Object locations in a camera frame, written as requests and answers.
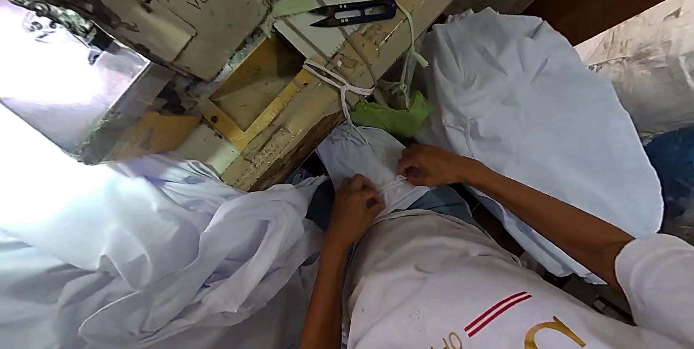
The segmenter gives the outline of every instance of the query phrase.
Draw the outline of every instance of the white thread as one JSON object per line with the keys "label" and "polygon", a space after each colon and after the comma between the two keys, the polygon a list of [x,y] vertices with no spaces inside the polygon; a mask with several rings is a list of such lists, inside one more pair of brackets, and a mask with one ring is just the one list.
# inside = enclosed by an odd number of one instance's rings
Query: white thread
{"label": "white thread", "polygon": [[[320,74],[318,71],[314,70],[313,67],[325,72],[326,74],[333,77],[334,79],[337,79],[338,81],[342,82],[342,85],[335,82],[334,80],[332,80],[328,77],[325,77],[323,74]],[[370,89],[365,89],[363,87],[356,87],[354,85],[350,85],[349,82],[347,82],[347,79],[344,79],[340,75],[326,69],[325,67],[321,66],[320,64],[318,64],[312,60],[304,61],[303,68],[304,68],[304,70],[307,70],[309,73],[313,74],[314,76],[316,76],[318,79],[324,81],[325,83],[328,83],[328,84],[340,89],[340,101],[342,102],[342,112],[345,115],[345,119],[347,119],[347,123],[349,123],[351,125],[352,124],[352,118],[349,115],[349,107],[347,106],[347,100],[345,99],[345,94],[347,93],[347,91],[351,91],[352,93],[360,94],[362,96],[369,96],[370,94],[373,93],[374,87],[372,87]]]}

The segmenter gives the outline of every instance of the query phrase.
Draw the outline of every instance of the hand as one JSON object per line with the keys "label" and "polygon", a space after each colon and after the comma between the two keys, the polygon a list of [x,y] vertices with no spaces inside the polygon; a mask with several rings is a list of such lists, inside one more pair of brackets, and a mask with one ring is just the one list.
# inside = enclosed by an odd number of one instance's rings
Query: hand
{"label": "hand", "polygon": [[385,208],[373,183],[357,174],[342,181],[335,195],[333,217],[325,232],[325,245],[347,248],[358,240]]}
{"label": "hand", "polygon": [[413,144],[403,150],[398,170],[414,185],[472,184],[485,169],[477,159],[461,157],[428,144]]}

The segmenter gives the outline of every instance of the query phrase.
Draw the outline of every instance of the scissors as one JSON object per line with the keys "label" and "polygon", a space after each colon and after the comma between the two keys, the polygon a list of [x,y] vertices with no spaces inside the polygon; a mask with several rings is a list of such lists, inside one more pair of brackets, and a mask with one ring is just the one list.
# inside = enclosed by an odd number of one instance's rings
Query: scissors
{"label": "scissors", "polygon": [[[324,19],[311,24],[312,27],[341,27],[387,20],[395,17],[398,5],[395,0],[365,0],[359,2],[326,5],[309,10],[308,13],[326,16]],[[358,15],[340,14],[359,12]]]}

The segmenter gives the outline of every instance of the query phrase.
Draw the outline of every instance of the light blue fabric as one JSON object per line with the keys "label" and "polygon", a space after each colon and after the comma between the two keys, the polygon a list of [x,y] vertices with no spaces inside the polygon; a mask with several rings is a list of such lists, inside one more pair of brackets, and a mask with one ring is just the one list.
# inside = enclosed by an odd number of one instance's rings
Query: light blue fabric
{"label": "light blue fabric", "polygon": [[468,203],[448,185],[437,186],[436,189],[424,194],[407,209],[429,210],[437,214],[454,216],[484,231],[473,219]]}

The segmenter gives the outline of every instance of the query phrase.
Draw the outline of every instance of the shirt sleeve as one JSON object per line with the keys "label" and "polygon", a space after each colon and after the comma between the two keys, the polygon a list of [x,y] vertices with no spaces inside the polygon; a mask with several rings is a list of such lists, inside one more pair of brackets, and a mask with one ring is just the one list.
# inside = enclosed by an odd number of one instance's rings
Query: shirt sleeve
{"label": "shirt sleeve", "polygon": [[694,247],[665,234],[634,239],[615,272],[638,326],[694,344]]}

